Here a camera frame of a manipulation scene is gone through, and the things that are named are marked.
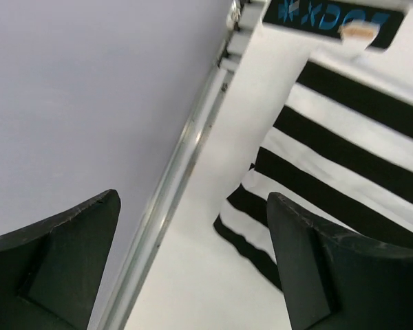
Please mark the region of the black white striped tank top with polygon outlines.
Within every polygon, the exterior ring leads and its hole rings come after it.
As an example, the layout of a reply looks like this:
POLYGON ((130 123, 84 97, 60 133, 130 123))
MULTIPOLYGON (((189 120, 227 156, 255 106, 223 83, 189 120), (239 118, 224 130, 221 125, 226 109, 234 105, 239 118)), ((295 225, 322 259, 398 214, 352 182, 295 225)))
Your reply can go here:
POLYGON ((413 248, 413 88, 334 58, 307 60, 216 233, 273 287, 269 194, 367 237, 413 248))

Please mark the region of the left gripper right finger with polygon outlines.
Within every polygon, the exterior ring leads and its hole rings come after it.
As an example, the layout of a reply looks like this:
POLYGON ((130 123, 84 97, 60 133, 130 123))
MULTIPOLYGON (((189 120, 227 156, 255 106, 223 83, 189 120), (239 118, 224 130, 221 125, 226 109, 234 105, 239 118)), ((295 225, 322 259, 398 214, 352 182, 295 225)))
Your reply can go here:
POLYGON ((293 329, 413 329, 413 233, 359 234, 278 192, 267 202, 293 329))

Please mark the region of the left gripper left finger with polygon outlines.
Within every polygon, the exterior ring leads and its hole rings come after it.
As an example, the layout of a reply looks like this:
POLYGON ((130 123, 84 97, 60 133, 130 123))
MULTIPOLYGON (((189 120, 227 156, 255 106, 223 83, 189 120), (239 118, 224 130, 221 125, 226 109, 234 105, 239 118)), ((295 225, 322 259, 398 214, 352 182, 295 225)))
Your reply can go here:
POLYGON ((0 329, 86 329, 118 224, 106 190, 0 236, 0 329))

